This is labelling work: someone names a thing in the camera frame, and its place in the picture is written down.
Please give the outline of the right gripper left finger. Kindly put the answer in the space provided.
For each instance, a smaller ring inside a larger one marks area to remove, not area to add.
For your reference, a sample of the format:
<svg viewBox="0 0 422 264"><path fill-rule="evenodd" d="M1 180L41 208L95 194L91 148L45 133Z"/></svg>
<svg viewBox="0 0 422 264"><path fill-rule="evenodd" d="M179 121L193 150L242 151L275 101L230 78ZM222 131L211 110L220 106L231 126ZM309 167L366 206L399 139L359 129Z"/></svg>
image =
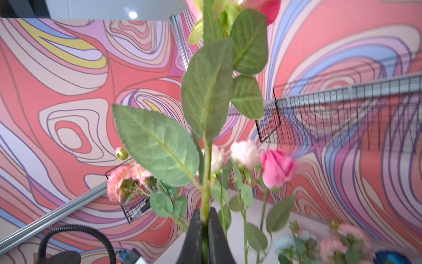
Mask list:
<svg viewBox="0 0 422 264"><path fill-rule="evenodd" d="M176 264L202 263L202 222L200 210L195 209Z"/></svg>

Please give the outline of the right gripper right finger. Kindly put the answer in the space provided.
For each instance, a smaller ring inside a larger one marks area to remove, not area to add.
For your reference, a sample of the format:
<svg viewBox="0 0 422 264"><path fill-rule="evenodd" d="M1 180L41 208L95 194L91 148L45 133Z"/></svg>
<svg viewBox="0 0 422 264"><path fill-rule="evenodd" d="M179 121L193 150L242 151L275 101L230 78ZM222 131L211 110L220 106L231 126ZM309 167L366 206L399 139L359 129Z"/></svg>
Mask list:
<svg viewBox="0 0 422 264"><path fill-rule="evenodd" d="M236 264L215 208L208 217L209 264Z"/></svg>

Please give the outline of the pink carnation flower stem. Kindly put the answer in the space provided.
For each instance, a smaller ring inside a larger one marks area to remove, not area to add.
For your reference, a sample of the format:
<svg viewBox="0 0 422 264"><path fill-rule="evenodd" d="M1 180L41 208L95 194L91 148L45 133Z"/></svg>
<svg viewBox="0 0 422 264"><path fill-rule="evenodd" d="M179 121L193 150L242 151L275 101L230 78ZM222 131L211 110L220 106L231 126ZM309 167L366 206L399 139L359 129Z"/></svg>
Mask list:
<svg viewBox="0 0 422 264"><path fill-rule="evenodd" d="M187 232L187 197L179 188L155 178L151 172L132 160L123 147L116 148L116 157L124 164L107 176L107 196L123 208L129 222L147 210L159 218L173 220Z"/></svg>

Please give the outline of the cream rose flower stem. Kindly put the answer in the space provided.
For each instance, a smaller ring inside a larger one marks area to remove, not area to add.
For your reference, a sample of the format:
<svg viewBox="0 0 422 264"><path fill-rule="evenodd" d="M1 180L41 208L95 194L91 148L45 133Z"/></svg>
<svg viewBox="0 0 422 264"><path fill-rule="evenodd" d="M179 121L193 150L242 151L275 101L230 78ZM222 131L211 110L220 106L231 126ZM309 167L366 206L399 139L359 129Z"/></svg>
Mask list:
<svg viewBox="0 0 422 264"><path fill-rule="evenodd" d="M218 174L223 168L224 152L219 147L213 145L211 150L201 149L200 166L198 174L200 182L204 180L204 174L209 171L210 174ZM230 146L230 161L234 166L235 179L234 184L239 194L235 196L235 201L240 206L235 209L233 202L229 203L230 210L240 211L244 222L246 222L247 209L253 205L252 194L252 171L261 165L260 155L257 146L251 141L234 142Z"/></svg>

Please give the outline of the magenta rose flower stem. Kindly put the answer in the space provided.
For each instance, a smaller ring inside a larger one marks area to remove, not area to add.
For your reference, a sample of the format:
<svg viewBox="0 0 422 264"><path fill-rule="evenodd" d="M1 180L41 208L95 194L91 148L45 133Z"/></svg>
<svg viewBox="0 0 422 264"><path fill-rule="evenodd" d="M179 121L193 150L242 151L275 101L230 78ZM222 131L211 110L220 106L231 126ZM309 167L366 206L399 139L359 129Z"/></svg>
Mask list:
<svg viewBox="0 0 422 264"><path fill-rule="evenodd" d="M259 224L259 229L262 231L270 191L279 190L291 181L296 170L296 164L292 157L278 149L262 152L260 161L263 167L260 179L264 186L263 208Z"/></svg>

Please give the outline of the red rose flower stem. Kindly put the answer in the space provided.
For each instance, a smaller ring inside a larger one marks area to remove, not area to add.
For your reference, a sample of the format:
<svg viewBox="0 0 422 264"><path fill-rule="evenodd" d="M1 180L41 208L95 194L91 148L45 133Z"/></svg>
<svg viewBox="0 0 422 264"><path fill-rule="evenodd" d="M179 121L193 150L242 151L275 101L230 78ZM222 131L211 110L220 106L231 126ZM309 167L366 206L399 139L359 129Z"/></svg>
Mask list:
<svg viewBox="0 0 422 264"><path fill-rule="evenodd" d="M211 176L200 182L201 149L211 150L229 106L249 119L263 116L256 75L268 63L267 28L280 1L188 1L195 25L189 43L203 42L182 78L181 105L187 127L150 110L114 104L123 148L144 169L172 187L193 184L201 192L202 264L209 263Z"/></svg>

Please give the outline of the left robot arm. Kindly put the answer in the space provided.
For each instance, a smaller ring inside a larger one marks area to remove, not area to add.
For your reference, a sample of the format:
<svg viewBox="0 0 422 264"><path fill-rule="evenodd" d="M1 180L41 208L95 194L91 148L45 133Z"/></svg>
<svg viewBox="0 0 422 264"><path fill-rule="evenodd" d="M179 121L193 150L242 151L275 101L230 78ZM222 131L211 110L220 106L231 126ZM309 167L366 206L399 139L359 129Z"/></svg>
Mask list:
<svg viewBox="0 0 422 264"><path fill-rule="evenodd" d="M52 228L40 240L36 264L146 264L135 249L115 248L102 232L81 224Z"/></svg>

